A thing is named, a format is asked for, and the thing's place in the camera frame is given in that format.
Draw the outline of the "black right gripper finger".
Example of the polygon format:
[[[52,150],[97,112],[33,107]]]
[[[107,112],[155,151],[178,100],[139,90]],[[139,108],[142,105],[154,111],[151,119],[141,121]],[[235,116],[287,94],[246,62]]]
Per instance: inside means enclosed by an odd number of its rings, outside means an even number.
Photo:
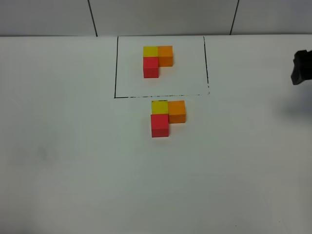
[[[293,85],[299,85],[312,79],[312,52],[307,50],[297,51],[293,59],[294,67],[291,74]]]

